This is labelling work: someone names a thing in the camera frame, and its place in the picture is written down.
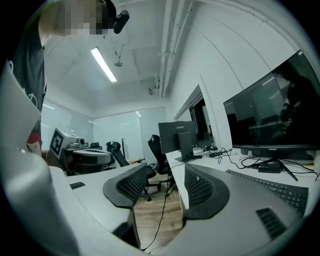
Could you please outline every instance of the keyboard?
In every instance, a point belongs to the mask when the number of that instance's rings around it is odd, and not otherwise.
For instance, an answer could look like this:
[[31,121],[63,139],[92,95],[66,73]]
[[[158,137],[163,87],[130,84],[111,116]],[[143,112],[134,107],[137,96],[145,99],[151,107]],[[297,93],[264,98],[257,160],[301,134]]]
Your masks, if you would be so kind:
[[266,189],[274,192],[278,197],[283,199],[287,204],[293,207],[298,213],[304,214],[306,210],[309,189],[302,186],[291,186],[261,178],[245,175],[233,170],[227,170],[227,173],[243,177],[244,179],[260,183]]

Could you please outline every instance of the wooden floor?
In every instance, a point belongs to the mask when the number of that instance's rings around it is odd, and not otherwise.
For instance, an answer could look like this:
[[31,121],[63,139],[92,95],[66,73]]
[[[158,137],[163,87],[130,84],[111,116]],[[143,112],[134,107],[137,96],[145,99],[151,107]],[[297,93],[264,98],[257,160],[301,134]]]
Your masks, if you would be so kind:
[[[166,178],[166,175],[157,174],[157,176],[149,179],[149,183],[156,184]],[[182,229],[182,210],[178,189],[175,187],[175,190],[166,198],[165,202],[167,183],[162,183],[161,185],[160,192],[157,190],[157,187],[147,188],[152,201],[147,202],[147,197],[143,192],[134,206],[137,231],[141,248],[144,249],[155,238],[165,203],[159,232],[153,244],[145,251],[150,254],[154,254],[162,247],[166,246]]]

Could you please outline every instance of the black mesh grille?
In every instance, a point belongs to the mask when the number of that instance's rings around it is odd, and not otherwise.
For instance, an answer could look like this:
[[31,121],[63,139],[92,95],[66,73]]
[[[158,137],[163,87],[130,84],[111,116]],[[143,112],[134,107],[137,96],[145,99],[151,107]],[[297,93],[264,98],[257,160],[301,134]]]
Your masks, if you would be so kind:
[[116,189],[125,197],[132,200],[133,204],[136,204],[146,184],[147,170],[146,168],[143,168],[119,181],[116,185]]
[[189,169],[185,170],[184,185],[189,196],[189,207],[205,202],[214,193],[211,182]]
[[270,208],[257,210],[256,213],[272,240],[286,230],[285,225]]

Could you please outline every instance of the black monitor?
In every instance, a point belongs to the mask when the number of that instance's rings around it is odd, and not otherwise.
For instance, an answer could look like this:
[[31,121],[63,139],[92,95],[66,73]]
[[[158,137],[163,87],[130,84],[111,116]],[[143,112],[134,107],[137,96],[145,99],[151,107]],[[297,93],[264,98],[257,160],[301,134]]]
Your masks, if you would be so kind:
[[194,121],[160,122],[159,135],[162,154],[181,150],[181,157],[176,160],[183,163],[196,158],[194,145],[197,144],[197,132]]
[[223,104],[233,148],[320,150],[320,84],[302,51]]

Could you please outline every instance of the person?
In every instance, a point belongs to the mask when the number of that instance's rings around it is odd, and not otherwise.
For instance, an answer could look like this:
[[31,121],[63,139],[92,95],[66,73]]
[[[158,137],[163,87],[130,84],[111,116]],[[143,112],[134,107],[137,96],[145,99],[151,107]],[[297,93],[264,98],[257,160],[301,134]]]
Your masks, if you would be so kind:
[[297,145],[318,145],[320,136],[316,113],[320,109],[320,96],[315,87],[288,61],[277,67],[275,72],[288,82],[288,102],[280,114],[286,140]]
[[[49,1],[26,25],[21,41],[9,59],[11,69],[22,89],[41,112],[47,92],[45,44],[53,36],[76,35],[89,24],[90,34],[102,34],[113,28],[116,7],[110,0]],[[41,150],[41,120],[35,124],[27,142],[29,152],[41,155],[49,165],[60,166],[52,153]]]

